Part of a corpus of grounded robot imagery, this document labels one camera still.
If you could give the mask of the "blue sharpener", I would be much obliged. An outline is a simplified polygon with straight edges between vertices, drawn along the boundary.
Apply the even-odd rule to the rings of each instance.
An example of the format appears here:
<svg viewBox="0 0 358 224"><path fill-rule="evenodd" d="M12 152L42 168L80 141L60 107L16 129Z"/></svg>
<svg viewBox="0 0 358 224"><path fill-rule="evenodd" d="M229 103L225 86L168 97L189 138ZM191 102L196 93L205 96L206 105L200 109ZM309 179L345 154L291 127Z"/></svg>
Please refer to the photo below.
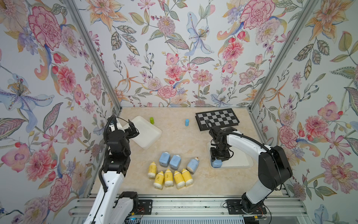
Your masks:
<svg viewBox="0 0 358 224"><path fill-rule="evenodd" d="M167 168L169 166L171 155L168 152L163 152L159 158L159 164L161 167Z"/></svg>
<svg viewBox="0 0 358 224"><path fill-rule="evenodd" d="M218 159L215 159L215 160L212 160L211 161L211 166L212 168L214 169L219 169L222 167L222 160L218 160Z"/></svg>
<svg viewBox="0 0 358 224"><path fill-rule="evenodd" d="M187 164L186 169L187 169L190 173L194 174L194 173L196 172L197 168L198 168L199 162L200 162L200 161L199 161L199 158L198 158L198 157L192 158L192 159L189 161L189 163Z"/></svg>
<svg viewBox="0 0 358 224"><path fill-rule="evenodd" d="M181 156L173 155L169 162L169 167L173 170L177 170L181 164Z"/></svg>

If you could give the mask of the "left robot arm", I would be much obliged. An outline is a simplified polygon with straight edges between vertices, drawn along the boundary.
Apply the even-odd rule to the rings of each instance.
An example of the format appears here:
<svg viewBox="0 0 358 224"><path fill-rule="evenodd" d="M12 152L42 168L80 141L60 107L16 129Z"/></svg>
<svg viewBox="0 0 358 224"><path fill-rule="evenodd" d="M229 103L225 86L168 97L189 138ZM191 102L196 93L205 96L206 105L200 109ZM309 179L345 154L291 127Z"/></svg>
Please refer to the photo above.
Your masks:
<svg viewBox="0 0 358 224"><path fill-rule="evenodd" d="M137 192L125 191L117 196L131 162L130 139L139 135L130 120L127 121L128 128L124 129L118 119L118 116L110 116L103 131L107 149L98 172L102 187L84 221L85 224L123 224L139 206Z"/></svg>

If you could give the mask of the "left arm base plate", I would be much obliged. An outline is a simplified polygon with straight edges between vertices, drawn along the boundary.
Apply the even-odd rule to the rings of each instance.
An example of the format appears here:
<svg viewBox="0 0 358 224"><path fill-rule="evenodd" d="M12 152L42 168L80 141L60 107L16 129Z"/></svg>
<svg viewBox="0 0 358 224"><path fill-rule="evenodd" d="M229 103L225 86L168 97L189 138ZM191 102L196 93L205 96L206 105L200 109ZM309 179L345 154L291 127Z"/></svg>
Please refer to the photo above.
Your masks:
<svg viewBox="0 0 358 224"><path fill-rule="evenodd" d="M151 215L153 209L153 200L139 200L137 207L131 215Z"/></svg>

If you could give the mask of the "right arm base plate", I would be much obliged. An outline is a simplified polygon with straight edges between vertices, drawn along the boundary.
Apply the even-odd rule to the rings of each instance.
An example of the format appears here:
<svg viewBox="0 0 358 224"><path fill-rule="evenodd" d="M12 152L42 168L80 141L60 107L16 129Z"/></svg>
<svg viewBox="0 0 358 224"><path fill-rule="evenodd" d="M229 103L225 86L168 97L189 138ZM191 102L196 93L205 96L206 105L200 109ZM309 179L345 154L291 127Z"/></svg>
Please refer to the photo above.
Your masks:
<svg viewBox="0 0 358 224"><path fill-rule="evenodd" d="M228 199L225 201L223 207L229 212L229 215L266 215L267 210L264 206L264 201L257 204L252 204L249 200Z"/></svg>

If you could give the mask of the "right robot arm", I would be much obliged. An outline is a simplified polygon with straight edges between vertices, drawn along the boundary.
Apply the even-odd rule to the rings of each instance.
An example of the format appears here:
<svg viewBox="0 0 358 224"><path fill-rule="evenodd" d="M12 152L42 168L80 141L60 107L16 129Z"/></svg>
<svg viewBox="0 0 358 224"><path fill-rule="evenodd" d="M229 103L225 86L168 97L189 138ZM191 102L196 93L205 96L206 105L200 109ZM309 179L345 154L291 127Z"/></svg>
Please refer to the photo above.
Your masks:
<svg viewBox="0 0 358 224"><path fill-rule="evenodd" d="M292 178L293 172L282 147L264 145L233 127L211 127L209 134L212 137L209 152L213 168L221 168L224 162L233 160L232 147L258 163L258 181L241 196L240 208L244 213L255 212L268 195Z"/></svg>

